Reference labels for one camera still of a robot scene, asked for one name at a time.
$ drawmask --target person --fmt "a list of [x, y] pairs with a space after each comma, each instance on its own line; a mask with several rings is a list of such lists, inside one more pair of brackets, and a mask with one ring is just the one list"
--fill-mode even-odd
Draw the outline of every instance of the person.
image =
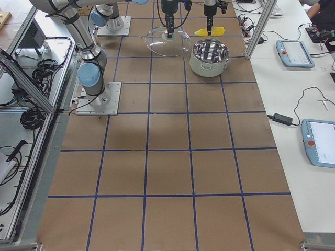
[[319, 0], [307, 11], [318, 31], [335, 29], [335, 0]]
[[300, 0], [302, 4], [307, 4], [309, 6], [312, 6], [313, 4], [316, 4], [318, 0]]

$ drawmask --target cooking pot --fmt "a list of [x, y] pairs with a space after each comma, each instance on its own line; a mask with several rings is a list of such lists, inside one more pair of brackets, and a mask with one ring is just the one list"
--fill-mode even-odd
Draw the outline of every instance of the cooking pot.
[[228, 47], [216, 38], [200, 40], [193, 45], [189, 64], [202, 77], [220, 75], [229, 63]]

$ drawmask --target glass lid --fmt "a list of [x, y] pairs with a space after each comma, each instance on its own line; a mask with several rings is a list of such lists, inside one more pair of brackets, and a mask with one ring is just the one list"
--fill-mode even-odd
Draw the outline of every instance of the glass lid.
[[145, 36], [147, 47], [161, 56], [179, 56], [186, 53], [191, 47], [189, 35], [181, 30], [174, 29], [172, 38], [168, 38], [166, 27], [156, 27]]

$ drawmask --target keyboard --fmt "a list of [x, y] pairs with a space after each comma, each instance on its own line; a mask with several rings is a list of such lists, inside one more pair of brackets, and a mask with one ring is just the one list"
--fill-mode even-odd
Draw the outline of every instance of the keyboard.
[[[267, 2], [267, 0], [262, 0], [262, 4], [265, 5]], [[271, 18], [282, 18], [284, 16], [284, 13], [282, 12], [282, 10], [278, 7], [278, 5], [276, 4], [272, 10], [271, 13]]]

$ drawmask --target electronic device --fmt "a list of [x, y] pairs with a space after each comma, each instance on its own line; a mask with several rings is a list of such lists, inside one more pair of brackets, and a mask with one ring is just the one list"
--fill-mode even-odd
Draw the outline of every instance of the electronic device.
[[[262, 0], [262, 4], [265, 5], [267, 0]], [[276, 4], [271, 12], [271, 18], [282, 18], [284, 16], [283, 11]]]
[[313, 68], [315, 66], [302, 41], [278, 40], [276, 48], [286, 67]]
[[304, 119], [301, 131], [310, 162], [315, 166], [335, 168], [335, 122]]
[[312, 40], [313, 43], [323, 43], [329, 38], [335, 37], [335, 31], [318, 31], [316, 26], [310, 26], [305, 28], [307, 31], [307, 34], [309, 35], [310, 39]]
[[255, 4], [256, 0], [237, 0], [240, 4]]
[[35, 19], [33, 19], [30, 24], [25, 36], [23, 37], [19, 48], [41, 48], [44, 41], [46, 39], [46, 35], [42, 31], [41, 27], [38, 25]]

